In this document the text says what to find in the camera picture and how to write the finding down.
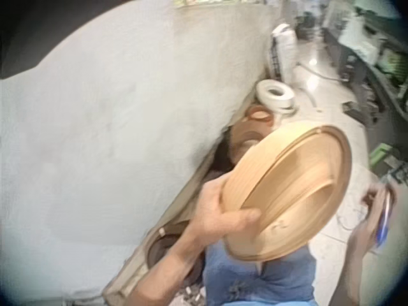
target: fingers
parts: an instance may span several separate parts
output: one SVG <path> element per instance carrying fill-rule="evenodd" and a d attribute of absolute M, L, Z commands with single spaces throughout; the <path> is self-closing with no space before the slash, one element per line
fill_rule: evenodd
<path fill-rule="evenodd" d="M 383 187 L 383 185 L 381 184 L 372 184 L 367 192 L 364 194 L 363 198 L 361 199 L 362 202 L 364 202 L 369 209 L 371 209 L 372 206 L 372 202 L 376 196 L 376 194 L 378 193 L 378 190 L 380 190 L 380 188 Z"/>
<path fill-rule="evenodd" d="M 225 234 L 243 231 L 259 221 L 261 211 L 257 208 L 226 212 L 221 221 Z"/>
<path fill-rule="evenodd" d="M 204 184 L 201 194 L 206 198 L 212 198 L 213 196 L 219 196 L 221 193 L 222 188 L 224 187 L 225 183 L 227 182 L 228 178 L 230 177 L 231 172 L 225 173 L 221 175 L 219 178 L 215 180 L 210 180 Z"/>
<path fill-rule="evenodd" d="M 387 192 L 385 186 L 382 186 L 375 195 L 372 208 L 367 217 L 367 230 L 369 232 L 374 232 L 378 227 Z"/>

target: tiled floor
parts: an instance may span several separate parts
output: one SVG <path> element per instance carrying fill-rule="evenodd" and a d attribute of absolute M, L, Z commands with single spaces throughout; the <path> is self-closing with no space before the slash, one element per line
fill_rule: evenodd
<path fill-rule="evenodd" d="M 338 77 L 335 69 L 330 66 L 330 58 L 323 44 L 300 42 L 298 47 L 299 61 L 303 65 L 326 77 Z M 343 102 L 356 101 L 353 92 L 340 82 L 319 78 L 303 67 L 298 66 L 295 75 L 293 88 L 300 109 L 292 118 L 283 119 L 282 124 L 305 119 L 333 124 L 347 135 L 353 155 L 351 181 L 344 200 L 333 219 L 310 242 L 311 252 L 317 259 L 315 297 L 320 306 L 325 306 L 337 285 L 351 230 L 367 212 L 360 205 L 360 199 L 375 177 L 367 170 L 368 152 L 364 127 L 342 113 Z M 319 111 L 312 106 L 308 95 L 299 88 L 309 92 Z"/>
<path fill-rule="evenodd" d="M 330 66 L 330 58 L 320 42 L 299 43 L 299 61 L 318 73 L 337 78 L 335 69 Z M 316 64 L 310 65 L 311 59 Z M 310 241 L 310 249 L 317 259 L 316 278 L 314 281 L 315 297 L 320 306 L 328 305 L 335 290 L 343 266 L 347 240 L 352 229 L 364 218 L 367 209 L 360 205 L 360 199 L 368 186 L 378 179 L 368 168 L 368 151 L 364 127 L 354 119 L 344 115 L 341 104 L 356 101 L 353 92 L 340 82 L 324 80 L 313 75 L 302 67 L 295 69 L 296 82 L 293 89 L 299 111 L 290 118 L 281 118 L 280 124 L 297 120 L 318 120 L 339 127 L 348 137 L 353 155 L 351 181 L 344 200 L 333 219 Z M 306 89 L 316 100 L 316 110 Z M 401 213 L 391 229 L 385 245 L 380 251 L 370 252 L 365 257 L 363 284 L 361 286 L 361 304 L 375 305 L 381 294 L 384 294 L 395 283 L 398 269 L 406 264 L 402 256 L 408 250 L 408 226 L 404 220 L 408 216 L 408 205 L 401 203 Z M 172 306 L 183 305 L 181 299 L 175 300 Z"/>

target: floor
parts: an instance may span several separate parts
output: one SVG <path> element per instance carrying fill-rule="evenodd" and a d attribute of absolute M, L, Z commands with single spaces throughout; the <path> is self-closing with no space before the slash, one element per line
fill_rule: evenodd
<path fill-rule="evenodd" d="M 310 69 L 331 78 L 337 78 L 335 68 L 320 41 L 299 42 L 299 61 Z M 353 165 L 351 181 L 344 200 L 332 220 L 310 241 L 311 253 L 317 259 L 316 278 L 314 281 L 315 298 L 320 306 L 328 305 L 335 290 L 343 266 L 347 240 L 352 229 L 364 218 L 367 209 L 360 205 L 360 199 L 368 186 L 378 178 L 368 168 L 368 150 L 364 127 L 354 119 L 344 115 L 341 104 L 355 101 L 351 90 L 340 82 L 325 80 L 308 72 L 301 66 L 295 69 L 296 82 L 293 89 L 299 111 L 290 118 L 281 118 L 278 124 L 297 120 L 318 120 L 339 127 L 348 137 Z M 310 96 L 314 98 L 317 108 L 313 106 Z M 399 199 L 407 199 L 407 188 L 400 187 Z M 361 304 L 375 305 L 384 292 L 387 292 L 398 279 L 398 271 L 406 264 L 403 256 L 408 250 L 407 226 L 404 220 L 408 216 L 408 205 L 398 204 L 402 212 L 400 220 L 395 220 L 388 240 L 380 250 L 372 251 L 365 256 L 363 280 L 361 285 Z M 185 305 L 177 297 L 171 306 Z"/>

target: man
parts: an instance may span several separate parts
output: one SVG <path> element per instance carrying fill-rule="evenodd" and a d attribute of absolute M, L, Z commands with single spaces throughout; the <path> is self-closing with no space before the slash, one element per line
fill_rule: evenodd
<path fill-rule="evenodd" d="M 307 246 L 283 258 L 263 264 L 228 257 L 220 239 L 228 233 L 250 229 L 261 216 L 257 209 L 222 212 L 220 194 L 228 174 L 207 182 L 197 203 L 196 214 L 167 255 L 138 283 L 127 306 L 168 305 L 200 253 L 206 250 L 203 280 L 207 305 L 311 306 L 316 260 Z M 330 306 L 358 305 L 364 255 L 375 244 L 375 233 L 383 210 L 385 187 L 368 190 L 363 201 L 367 218 L 354 229 L 347 244 L 346 260 Z"/>

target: concrete wall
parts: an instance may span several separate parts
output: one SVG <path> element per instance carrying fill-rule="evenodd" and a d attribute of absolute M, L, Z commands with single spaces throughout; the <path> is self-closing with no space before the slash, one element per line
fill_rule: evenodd
<path fill-rule="evenodd" d="M 2 289 L 99 293 L 251 90 L 278 15 L 130 2 L 3 80 Z"/>

